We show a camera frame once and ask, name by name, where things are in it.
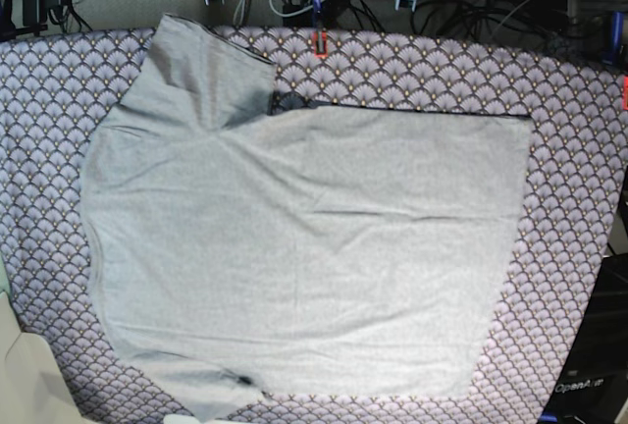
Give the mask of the light grey T-shirt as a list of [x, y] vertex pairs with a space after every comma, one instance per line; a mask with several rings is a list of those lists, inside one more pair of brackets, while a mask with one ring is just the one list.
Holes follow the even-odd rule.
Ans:
[[317, 105], [165, 16], [80, 170], [89, 295], [197, 418], [264, 393], [461, 398], [522, 214], [532, 121]]

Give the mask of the red black centre clamp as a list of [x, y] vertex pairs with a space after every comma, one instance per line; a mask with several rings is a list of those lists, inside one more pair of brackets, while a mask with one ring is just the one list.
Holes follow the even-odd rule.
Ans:
[[313, 26], [314, 26], [314, 51], [317, 57], [326, 57], [327, 37], [324, 30], [322, 14], [322, 0], [312, 0]]

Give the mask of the purple fan-pattern tablecloth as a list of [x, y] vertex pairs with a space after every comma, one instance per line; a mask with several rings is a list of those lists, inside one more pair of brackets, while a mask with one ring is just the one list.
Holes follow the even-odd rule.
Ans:
[[[588, 306], [627, 168], [623, 78], [495, 45], [336, 31], [328, 56], [305, 29], [223, 27], [277, 66], [274, 108], [320, 100], [371, 108], [528, 115], [535, 125], [524, 213], [489, 338], [466, 397], [274, 395], [251, 423], [533, 423]], [[81, 414], [157, 423], [181, 405], [117, 358], [87, 295], [79, 167], [127, 91], [148, 29], [1, 47], [1, 256], [21, 326], [50, 345]]]

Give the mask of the red right edge clamp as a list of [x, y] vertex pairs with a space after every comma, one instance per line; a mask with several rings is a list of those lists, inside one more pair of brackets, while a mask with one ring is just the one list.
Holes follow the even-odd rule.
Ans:
[[622, 107], [624, 110], [628, 110], [628, 77], [625, 76], [623, 79], [623, 103]]

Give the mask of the white plastic bin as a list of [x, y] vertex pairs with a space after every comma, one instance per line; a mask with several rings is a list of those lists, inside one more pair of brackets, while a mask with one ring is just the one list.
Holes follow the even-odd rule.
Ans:
[[1, 421], [82, 423], [48, 342], [21, 330], [1, 294]]

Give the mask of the black OpenArm box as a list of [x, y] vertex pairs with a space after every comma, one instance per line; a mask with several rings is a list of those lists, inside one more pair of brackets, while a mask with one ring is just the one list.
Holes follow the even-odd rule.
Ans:
[[539, 421], [617, 423], [627, 410], [627, 256], [606, 257]]

